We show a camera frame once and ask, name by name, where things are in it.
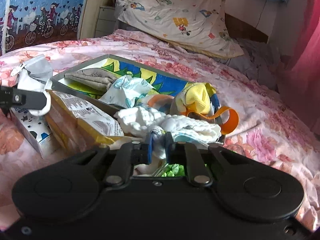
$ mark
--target red curtain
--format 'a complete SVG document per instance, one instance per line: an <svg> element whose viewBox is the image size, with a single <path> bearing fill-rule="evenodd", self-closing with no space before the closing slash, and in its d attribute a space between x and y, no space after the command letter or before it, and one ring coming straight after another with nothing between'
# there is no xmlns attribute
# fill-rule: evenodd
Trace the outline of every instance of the red curtain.
<svg viewBox="0 0 320 240"><path fill-rule="evenodd" d="M283 101L320 134L320 0L308 0L304 25L278 87Z"/></svg>

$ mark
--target gray cloth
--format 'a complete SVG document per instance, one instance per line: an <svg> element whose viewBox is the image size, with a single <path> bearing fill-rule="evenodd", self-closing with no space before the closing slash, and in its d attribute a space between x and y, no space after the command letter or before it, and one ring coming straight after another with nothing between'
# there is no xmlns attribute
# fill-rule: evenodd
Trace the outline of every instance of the gray cloth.
<svg viewBox="0 0 320 240"><path fill-rule="evenodd" d="M103 92L108 91L113 82L117 80L117 77L113 73L102 68L78 70L67 73L64 76Z"/></svg>
<svg viewBox="0 0 320 240"><path fill-rule="evenodd" d="M25 69L28 70L29 76L43 84L53 76L51 64L43 54L25 61L23 64Z"/></svg>
<svg viewBox="0 0 320 240"><path fill-rule="evenodd" d="M225 64L242 74L249 80L257 80L259 85L265 85L271 90L276 89L276 78L269 67L277 65L279 55L263 42L237 39L244 55L229 59L213 58L218 63Z"/></svg>

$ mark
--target cardboard box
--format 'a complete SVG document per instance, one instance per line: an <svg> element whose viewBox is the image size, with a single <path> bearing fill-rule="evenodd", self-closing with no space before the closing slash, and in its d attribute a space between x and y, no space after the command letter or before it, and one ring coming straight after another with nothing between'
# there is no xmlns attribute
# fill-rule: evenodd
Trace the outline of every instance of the cardboard box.
<svg viewBox="0 0 320 240"><path fill-rule="evenodd" d="M60 147L44 116L33 116L27 109L15 107L10 113L13 123L43 159Z"/></svg>

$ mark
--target wooden headboard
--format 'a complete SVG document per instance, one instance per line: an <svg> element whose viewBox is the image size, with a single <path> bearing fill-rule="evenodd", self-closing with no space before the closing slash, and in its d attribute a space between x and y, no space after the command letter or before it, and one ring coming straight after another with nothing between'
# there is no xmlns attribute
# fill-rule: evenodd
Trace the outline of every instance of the wooden headboard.
<svg viewBox="0 0 320 240"><path fill-rule="evenodd" d="M268 41L268 35L227 13L225 23L231 38L243 38L264 43Z"/></svg>

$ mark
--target yellow packaging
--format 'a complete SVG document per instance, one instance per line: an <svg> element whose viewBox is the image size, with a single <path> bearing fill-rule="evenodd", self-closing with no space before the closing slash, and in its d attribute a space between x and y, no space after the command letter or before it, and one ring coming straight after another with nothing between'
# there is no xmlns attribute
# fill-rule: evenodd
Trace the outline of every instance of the yellow packaging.
<svg viewBox="0 0 320 240"><path fill-rule="evenodd" d="M88 101L73 95L49 91L51 109L46 120L55 138L70 153L94 145L111 145L123 138L119 123Z"/></svg>

